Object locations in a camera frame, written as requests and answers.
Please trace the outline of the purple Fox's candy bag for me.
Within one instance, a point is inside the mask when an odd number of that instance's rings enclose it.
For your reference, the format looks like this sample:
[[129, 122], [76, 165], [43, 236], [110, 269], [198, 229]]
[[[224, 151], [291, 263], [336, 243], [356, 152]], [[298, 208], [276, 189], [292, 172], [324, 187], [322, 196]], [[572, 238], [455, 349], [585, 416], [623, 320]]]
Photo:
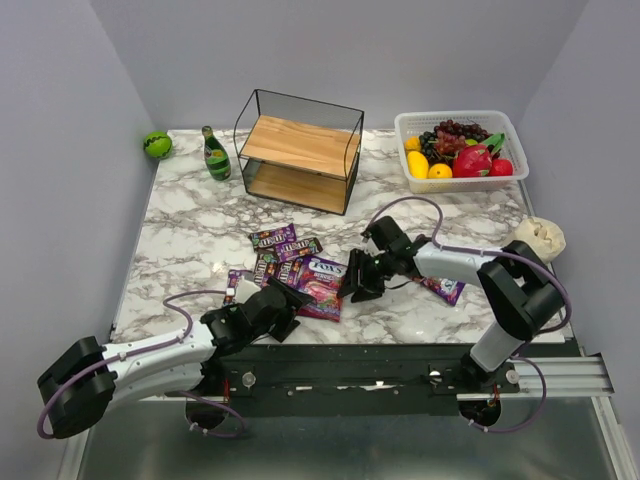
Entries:
[[347, 267], [317, 256], [302, 258], [296, 283], [299, 292], [310, 295], [313, 301], [299, 310], [303, 317], [339, 323], [342, 300], [337, 296]]
[[448, 305], [455, 306], [464, 290], [464, 282], [439, 277], [427, 277], [422, 281], [422, 285], [438, 295]]

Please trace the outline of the purple m&m's bag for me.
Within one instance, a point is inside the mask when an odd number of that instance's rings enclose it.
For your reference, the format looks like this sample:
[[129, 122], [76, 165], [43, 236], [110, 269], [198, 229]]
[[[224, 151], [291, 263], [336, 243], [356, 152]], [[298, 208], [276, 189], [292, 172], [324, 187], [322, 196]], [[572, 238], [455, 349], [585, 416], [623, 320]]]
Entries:
[[275, 277], [282, 283], [295, 287], [298, 283], [300, 269], [304, 263], [302, 257], [282, 262], [278, 265]]
[[236, 290], [241, 280], [253, 280], [253, 272], [246, 269], [230, 269], [227, 274], [227, 284], [223, 305], [232, 304], [235, 300]]
[[297, 239], [296, 229], [293, 223], [286, 226], [252, 232], [248, 235], [252, 248], [255, 251], [269, 250], [276, 246], [294, 242]]
[[258, 250], [253, 269], [253, 281], [259, 287], [264, 287], [278, 268], [279, 260], [272, 250]]
[[299, 239], [275, 247], [275, 254], [279, 262], [292, 261], [308, 255], [319, 254], [322, 251], [322, 244], [316, 237]]

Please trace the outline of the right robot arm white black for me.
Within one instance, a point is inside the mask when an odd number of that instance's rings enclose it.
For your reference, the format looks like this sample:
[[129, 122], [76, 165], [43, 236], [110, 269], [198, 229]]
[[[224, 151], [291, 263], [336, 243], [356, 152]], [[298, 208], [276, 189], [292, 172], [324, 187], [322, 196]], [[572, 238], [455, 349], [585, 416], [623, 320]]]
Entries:
[[507, 360], [545, 331], [552, 317], [561, 310], [571, 312], [566, 289], [523, 241], [495, 251], [445, 246], [434, 235], [410, 238], [389, 216], [372, 222], [362, 236], [378, 253], [350, 252], [339, 298], [349, 297], [353, 303], [377, 299], [395, 276], [437, 277], [484, 291], [495, 323], [457, 368], [460, 380], [470, 387], [493, 380]]

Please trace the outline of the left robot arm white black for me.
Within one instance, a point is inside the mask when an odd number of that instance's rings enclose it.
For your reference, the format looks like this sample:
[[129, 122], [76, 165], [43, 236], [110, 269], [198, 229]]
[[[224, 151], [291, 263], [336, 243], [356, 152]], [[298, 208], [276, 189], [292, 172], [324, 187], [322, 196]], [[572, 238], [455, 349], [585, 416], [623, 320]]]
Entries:
[[206, 364], [240, 352], [263, 335], [284, 341], [299, 324], [311, 295], [271, 278], [264, 287], [241, 281], [238, 301], [206, 312], [184, 327], [129, 343], [74, 342], [38, 378], [44, 407], [37, 420], [46, 440], [75, 436], [113, 406], [149, 396], [194, 398]]

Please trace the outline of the yellow mango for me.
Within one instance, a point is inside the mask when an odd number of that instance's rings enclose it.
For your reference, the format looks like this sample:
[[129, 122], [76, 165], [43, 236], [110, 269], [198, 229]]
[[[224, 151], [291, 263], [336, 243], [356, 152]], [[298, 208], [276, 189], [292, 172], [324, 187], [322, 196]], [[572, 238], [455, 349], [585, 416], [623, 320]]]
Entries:
[[427, 157], [417, 150], [411, 150], [406, 154], [409, 173], [416, 179], [427, 179], [429, 162]]

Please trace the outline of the orange fruit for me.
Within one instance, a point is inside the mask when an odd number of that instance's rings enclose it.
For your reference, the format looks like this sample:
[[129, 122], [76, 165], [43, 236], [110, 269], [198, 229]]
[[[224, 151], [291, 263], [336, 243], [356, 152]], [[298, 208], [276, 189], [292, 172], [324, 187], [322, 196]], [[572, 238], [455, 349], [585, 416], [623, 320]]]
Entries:
[[453, 177], [452, 169], [445, 163], [436, 163], [428, 171], [429, 179], [450, 179]]

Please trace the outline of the white plastic fruit basket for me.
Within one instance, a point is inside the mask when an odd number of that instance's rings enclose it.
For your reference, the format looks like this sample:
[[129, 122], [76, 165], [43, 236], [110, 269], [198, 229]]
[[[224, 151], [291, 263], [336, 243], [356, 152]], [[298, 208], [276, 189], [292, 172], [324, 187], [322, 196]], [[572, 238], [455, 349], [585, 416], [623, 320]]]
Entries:
[[413, 193], [496, 190], [529, 175], [515, 127], [502, 112], [401, 113], [394, 125]]

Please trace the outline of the yellow small fruit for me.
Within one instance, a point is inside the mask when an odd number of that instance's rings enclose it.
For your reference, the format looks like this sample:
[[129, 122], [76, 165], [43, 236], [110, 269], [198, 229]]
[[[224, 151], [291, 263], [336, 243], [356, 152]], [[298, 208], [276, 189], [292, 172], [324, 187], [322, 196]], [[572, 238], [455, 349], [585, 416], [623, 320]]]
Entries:
[[420, 151], [422, 149], [422, 145], [421, 145], [419, 137], [418, 136], [412, 136], [412, 137], [408, 138], [404, 142], [404, 149], [407, 152]]

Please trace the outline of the red dragon fruit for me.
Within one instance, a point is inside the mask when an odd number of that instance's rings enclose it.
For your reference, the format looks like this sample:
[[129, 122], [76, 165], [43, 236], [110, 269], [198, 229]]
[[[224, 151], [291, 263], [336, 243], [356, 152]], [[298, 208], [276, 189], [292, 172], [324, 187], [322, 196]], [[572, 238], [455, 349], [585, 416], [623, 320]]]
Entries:
[[486, 145], [467, 146], [456, 155], [452, 171], [454, 178], [485, 177], [492, 164], [492, 153]]

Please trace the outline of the dark grape bunch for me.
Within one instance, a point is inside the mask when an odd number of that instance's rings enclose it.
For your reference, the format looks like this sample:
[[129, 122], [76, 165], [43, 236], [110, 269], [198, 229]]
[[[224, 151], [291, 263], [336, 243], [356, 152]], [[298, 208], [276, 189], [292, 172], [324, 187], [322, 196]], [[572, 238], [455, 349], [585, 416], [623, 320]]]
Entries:
[[420, 152], [432, 162], [451, 163], [460, 150], [488, 138], [489, 132], [477, 123], [448, 119], [419, 136], [422, 145]]

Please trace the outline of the red apple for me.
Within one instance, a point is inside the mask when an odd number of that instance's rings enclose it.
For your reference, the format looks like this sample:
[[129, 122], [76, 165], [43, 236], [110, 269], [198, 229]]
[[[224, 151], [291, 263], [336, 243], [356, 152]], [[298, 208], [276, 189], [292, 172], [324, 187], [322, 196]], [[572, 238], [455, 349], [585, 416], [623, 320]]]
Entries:
[[508, 177], [514, 173], [514, 167], [510, 160], [496, 158], [492, 161], [489, 175], [491, 177]]

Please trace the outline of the green glass bottle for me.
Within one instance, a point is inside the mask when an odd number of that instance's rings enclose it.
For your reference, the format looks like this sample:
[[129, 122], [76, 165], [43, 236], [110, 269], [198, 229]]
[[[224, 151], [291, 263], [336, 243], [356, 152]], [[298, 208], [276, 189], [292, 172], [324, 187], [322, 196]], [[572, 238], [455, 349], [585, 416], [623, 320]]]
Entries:
[[203, 126], [201, 131], [204, 138], [204, 161], [209, 174], [216, 181], [227, 180], [231, 175], [229, 155], [210, 126]]

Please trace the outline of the green ball toy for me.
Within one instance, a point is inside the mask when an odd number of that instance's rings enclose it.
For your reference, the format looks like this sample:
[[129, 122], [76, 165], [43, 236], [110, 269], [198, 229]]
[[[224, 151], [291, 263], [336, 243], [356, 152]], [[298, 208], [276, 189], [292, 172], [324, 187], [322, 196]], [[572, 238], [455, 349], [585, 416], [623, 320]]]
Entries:
[[166, 159], [170, 156], [172, 149], [172, 140], [166, 132], [154, 131], [144, 138], [143, 150], [151, 158]]

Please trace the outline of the black mounting base plate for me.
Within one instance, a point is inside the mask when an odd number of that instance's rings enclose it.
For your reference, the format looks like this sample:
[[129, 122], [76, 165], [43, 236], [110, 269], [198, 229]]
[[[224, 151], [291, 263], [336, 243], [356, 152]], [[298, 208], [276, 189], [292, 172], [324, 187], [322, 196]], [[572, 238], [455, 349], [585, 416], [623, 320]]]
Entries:
[[462, 401], [519, 392], [507, 362], [494, 374], [462, 364], [467, 344], [251, 345], [204, 364], [192, 392], [230, 395], [246, 417], [455, 416]]

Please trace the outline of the aluminium rail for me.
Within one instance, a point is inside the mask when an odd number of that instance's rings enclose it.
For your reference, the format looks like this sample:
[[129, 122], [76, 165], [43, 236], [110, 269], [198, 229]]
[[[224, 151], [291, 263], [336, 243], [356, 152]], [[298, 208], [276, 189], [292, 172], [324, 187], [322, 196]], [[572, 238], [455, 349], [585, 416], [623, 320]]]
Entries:
[[470, 390], [448, 386], [447, 393], [455, 393], [459, 401], [488, 400], [494, 395], [494, 384], [500, 398], [534, 399], [543, 393], [546, 398], [609, 397], [614, 388], [604, 361], [600, 357], [548, 357], [531, 360], [541, 374], [524, 360], [508, 361], [494, 380], [480, 389]]

